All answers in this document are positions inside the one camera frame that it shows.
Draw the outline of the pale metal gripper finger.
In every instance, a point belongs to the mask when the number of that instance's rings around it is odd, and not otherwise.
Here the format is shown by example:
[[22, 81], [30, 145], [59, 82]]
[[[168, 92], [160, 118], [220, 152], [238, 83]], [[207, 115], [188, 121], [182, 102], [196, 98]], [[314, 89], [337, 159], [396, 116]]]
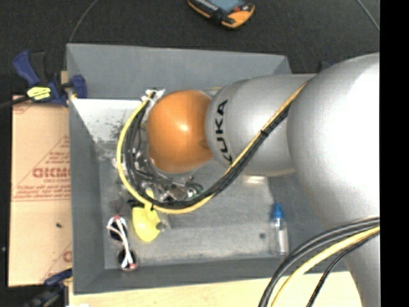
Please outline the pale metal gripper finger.
[[159, 210], [156, 210], [156, 213], [158, 215], [159, 218], [159, 222], [156, 225], [156, 229], [159, 231], [166, 231], [166, 230], [171, 230], [171, 223], [169, 220], [169, 214], [165, 213], [165, 212], [161, 212]]

